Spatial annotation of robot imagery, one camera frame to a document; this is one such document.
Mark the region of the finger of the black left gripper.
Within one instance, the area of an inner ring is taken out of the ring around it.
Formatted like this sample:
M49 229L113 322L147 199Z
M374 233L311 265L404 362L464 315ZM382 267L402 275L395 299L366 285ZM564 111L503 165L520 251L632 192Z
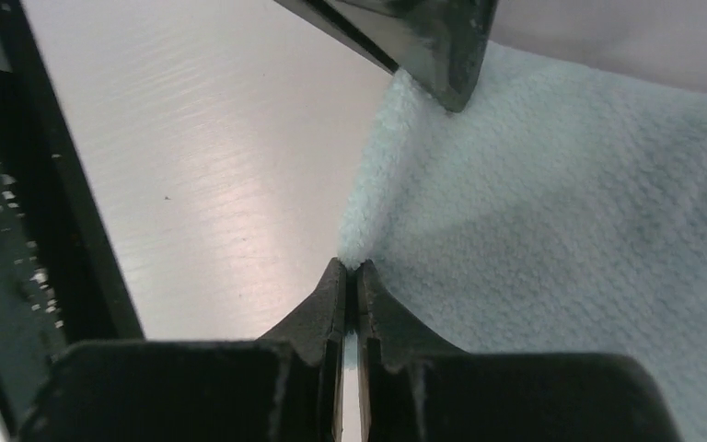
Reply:
M278 0L373 64L406 71L447 111L478 85L497 0Z

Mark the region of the light mint green towel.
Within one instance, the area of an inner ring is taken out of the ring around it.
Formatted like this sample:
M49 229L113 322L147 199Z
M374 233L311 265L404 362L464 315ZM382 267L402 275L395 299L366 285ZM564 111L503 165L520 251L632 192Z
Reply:
M398 72L338 255L464 349L634 356L707 441L707 94L493 43L453 113Z

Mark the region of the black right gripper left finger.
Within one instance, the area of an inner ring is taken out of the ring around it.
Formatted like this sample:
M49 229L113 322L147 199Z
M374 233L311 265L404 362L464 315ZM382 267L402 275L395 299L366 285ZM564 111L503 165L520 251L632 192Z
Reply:
M337 441L347 274L250 341L88 341L52 367L21 441Z

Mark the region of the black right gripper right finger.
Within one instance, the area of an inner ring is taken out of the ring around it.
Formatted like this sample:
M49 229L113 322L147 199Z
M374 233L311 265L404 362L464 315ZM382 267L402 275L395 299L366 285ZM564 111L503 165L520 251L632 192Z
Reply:
M678 441L653 378L601 353L474 354L419 320L376 266L356 273L367 441Z

